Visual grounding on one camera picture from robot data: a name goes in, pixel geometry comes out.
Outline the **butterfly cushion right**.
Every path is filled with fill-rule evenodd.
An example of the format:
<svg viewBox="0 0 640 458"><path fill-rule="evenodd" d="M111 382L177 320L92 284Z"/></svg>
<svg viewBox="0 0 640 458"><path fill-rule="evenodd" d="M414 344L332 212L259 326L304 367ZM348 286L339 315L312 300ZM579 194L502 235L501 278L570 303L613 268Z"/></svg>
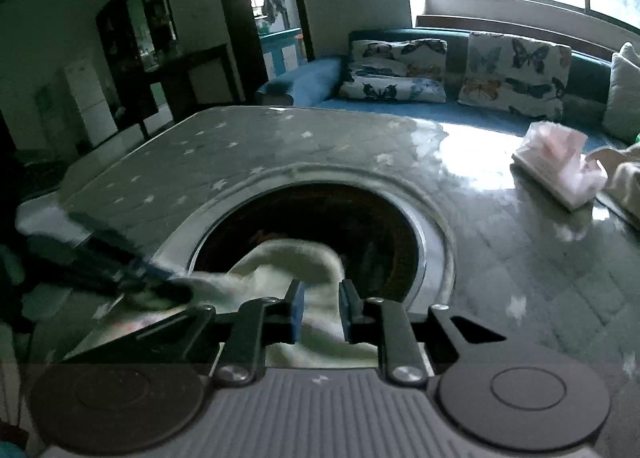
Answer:
<svg viewBox="0 0 640 458"><path fill-rule="evenodd" d="M558 121L572 48L531 38L472 32L458 103Z"/></svg>

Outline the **white refrigerator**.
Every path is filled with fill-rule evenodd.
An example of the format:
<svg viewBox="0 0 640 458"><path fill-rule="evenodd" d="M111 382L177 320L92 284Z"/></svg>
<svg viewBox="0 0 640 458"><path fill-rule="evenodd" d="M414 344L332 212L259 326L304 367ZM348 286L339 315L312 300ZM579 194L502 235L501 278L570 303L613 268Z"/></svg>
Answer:
<svg viewBox="0 0 640 458"><path fill-rule="evenodd" d="M98 74L88 58L70 62L64 68L64 73L90 143L96 147L117 133Z"/></svg>

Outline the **cream cloth on table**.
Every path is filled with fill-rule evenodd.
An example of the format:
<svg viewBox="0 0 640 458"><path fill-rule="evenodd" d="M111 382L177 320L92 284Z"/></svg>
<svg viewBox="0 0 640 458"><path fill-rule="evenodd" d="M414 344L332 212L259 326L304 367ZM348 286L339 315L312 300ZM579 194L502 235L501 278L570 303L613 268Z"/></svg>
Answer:
<svg viewBox="0 0 640 458"><path fill-rule="evenodd" d="M626 223L639 229L640 162L639 144L617 150L609 147L593 150L587 161L598 161L608 174L608 182L598 193L598 200Z"/></svg>

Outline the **butterfly cushion left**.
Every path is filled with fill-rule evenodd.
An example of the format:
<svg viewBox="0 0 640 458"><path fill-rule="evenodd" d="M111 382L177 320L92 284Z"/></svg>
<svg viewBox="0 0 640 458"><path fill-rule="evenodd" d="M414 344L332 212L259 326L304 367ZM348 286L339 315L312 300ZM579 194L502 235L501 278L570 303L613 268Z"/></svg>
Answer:
<svg viewBox="0 0 640 458"><path fill-rule="evenodd" d="M354 40L342 98L444 103L446 40Z"/></svg>

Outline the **colourful patterned children's garment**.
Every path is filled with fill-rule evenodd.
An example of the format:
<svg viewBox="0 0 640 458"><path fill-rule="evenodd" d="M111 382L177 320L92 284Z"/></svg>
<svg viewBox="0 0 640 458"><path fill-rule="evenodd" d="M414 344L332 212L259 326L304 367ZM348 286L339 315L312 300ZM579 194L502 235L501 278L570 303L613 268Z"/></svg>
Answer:
<svg viewBox="0 0 640 458"><path fill-rule="evenodd" d="M267 348L266 364L279 368L368 368L378 351L368 343L344 340L338 311L338 284L345 270L338 255L317 242L271 240L246 253L227 273L189 271L159 259L173 289L188 289L191 299L171 302L157 292L140 292L112 309L101 307L98 326L76 348L75 356L154 325L189 307L210 305L219 314L234 313L250 300L285 297L294 280L304 289L304 310L298 341Z"/></svg>

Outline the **white pillow on sofa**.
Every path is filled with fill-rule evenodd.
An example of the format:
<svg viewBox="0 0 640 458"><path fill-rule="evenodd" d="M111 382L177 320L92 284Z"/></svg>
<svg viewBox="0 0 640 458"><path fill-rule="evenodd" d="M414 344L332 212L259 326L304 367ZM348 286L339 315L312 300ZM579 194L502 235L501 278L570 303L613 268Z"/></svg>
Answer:
<svg viewBox="0 0 640 458"><path fill-rule="evenodd" d="M639 135L639 54L627 42L612 54L608 102L603 115L603 128L613 137L634 144Z"/></svg>

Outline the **butterfly cushion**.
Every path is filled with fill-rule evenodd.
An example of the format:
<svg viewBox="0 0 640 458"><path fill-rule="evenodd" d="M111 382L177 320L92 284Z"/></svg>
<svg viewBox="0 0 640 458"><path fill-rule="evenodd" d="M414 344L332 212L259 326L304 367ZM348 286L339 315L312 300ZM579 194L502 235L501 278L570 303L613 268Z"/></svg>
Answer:
<svg viewBox="0 0 640 458"><path fill-rule="evenodd" d="M458 103L558 121L572 48L531 38L472 32Z"/></svg>
<svg viewBox="0 0 640 458"><path fill-rule="evenodd" d="M342 98L444 103L446 40L354 40Z"/></svg>

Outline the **dark wooden cabinet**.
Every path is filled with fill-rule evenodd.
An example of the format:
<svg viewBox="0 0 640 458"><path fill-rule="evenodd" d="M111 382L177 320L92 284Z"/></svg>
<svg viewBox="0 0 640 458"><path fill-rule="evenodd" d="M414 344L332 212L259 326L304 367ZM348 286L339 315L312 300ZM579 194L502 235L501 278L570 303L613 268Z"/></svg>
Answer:
<svg viewBox="0 0 640 458"><path fill-rule="evenodd" d="M149 139L191 115L241 101L226 44L188 51L169 0L110 0L96 15L119 129Z"/></svg>

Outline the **pink white tissue pack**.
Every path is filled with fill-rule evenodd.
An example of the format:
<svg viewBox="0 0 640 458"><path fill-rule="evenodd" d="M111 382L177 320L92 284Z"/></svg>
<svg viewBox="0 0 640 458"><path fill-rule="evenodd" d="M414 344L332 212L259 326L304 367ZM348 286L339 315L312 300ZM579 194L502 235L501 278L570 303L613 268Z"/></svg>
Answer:
<svg viewBox="0 0 640 458"><path fill-rule="evenodd" d="M529 125L513 163L541 184L569 211L592 201L608 182L599 161L582 153L588 137L564 125L540 121Z"/></svg>

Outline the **blue sofa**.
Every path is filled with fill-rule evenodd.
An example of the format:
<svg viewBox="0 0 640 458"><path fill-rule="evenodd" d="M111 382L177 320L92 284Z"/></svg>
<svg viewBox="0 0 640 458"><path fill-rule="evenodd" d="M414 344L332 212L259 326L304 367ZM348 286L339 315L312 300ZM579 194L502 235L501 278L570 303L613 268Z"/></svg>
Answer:
<svg viewBox="0 0 640 458"><path fill-rule="evenodd" d="M361 30L347 54L318 58L258 89L262 104L316 106L472 125L514 135L556 122L589 148L639 136L639 59L488 31Z"/></svg>

